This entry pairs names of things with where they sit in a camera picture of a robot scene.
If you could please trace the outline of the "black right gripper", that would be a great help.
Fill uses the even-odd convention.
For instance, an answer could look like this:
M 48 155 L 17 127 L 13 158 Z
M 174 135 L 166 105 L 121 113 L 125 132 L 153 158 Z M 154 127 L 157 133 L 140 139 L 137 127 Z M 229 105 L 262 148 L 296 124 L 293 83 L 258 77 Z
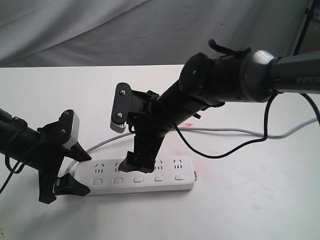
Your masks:
M 169 124 L 169 103 L 174 91 L 166 90 L 158 95 L 152 91 L 133 90 L 130 110 L 127 116 L 129 131 L 134 133 L 133 151 L 128 151 L 118 170 L 128 173 L 140 171 L 153 173 L 155 161 L 164 140 L 172 126 Z

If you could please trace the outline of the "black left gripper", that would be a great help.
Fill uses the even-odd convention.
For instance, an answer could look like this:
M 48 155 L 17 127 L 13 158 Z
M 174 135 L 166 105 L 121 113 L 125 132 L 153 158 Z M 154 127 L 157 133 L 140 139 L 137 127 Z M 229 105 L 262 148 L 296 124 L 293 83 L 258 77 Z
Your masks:
M 38 183 L 39 201 L 44 204 L 54 202 L 62 195 L 86 196 L 91 190 L 86 185 L 78 182 L 71 174 L 58 177 L 58 172 L 65 156 L 76 162 L 90 161 L 92 157 L 77 142 L 64 151 L 57 139 L 61 133 L 58 121 L 38 128 L 40 133 L 38 145 Z

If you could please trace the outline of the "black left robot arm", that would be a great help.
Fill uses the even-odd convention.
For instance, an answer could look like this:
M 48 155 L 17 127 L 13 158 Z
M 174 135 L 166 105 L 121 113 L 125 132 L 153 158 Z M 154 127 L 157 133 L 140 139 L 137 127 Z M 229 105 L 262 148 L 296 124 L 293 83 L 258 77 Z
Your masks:
M 78 142 L 80 120 L 72 110 L 65 110 L 57 121 L 34 130 L 27 122 L 0 111 L 0 152 L 10 175 L 19 174 L 24 166 L 38 171 L 39 198 L 44 204 L 57 196 L 86 196 L 90 188 L 70 173 L 58 176 L 65 157 L 77 162 L 90 161 L 91 156 Z

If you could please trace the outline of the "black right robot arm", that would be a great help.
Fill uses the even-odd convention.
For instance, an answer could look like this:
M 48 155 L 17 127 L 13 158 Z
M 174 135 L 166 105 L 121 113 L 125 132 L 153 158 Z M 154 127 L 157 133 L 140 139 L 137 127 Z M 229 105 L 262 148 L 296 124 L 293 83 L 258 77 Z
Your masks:
M 120 163 L 123 172 L 152 173 L 165 135 L 199 111 L 219 108 L 227 102 L 271 105 L 282 93 L 298 93 L 319 109 L 310 94 L 320 92 L 320 54 L 310 52 L 275 57 L 250 47 L 232 50 L 210 39 L 209 47 L 220 53 L 211 59 L 204 53 L 192 56 L 183 66 L 178 80 L 165 92 L 133 90 L 129 84 L 116 86 L 111 128 L 134 134 L 134 149 Z

